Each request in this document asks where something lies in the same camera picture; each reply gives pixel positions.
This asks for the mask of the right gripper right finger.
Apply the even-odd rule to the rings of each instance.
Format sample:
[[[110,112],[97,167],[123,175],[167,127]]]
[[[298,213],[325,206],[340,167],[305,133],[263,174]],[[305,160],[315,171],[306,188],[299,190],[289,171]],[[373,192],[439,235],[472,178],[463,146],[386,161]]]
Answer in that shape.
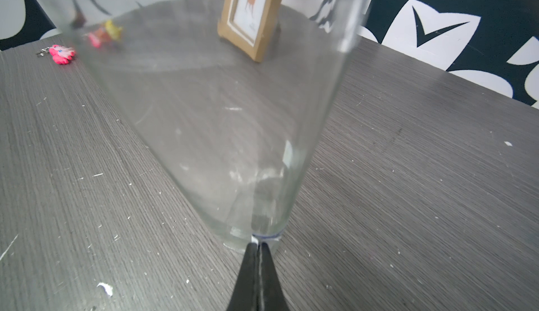
[[[290,311],[267,243],[258,248],[258,309]]]

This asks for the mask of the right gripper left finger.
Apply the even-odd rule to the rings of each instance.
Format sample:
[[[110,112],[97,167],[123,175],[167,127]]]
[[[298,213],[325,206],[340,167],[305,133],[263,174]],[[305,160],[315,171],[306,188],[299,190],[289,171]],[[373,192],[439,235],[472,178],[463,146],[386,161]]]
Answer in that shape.
[[[257,282],[258,244],[249,243],[237,275],[237,280],[226,311],[254,311],[258,309]]]

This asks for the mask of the clear glass bottle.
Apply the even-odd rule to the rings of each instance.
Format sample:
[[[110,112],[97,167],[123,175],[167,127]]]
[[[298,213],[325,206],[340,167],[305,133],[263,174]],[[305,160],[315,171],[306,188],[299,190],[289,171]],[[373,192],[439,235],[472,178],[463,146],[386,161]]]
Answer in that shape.
[[[281,239],[368,0],[282,0],[262,62],[218,35],[224,0],[38,0],[225,246]],[[122,39],[83,34],[112,20]]]

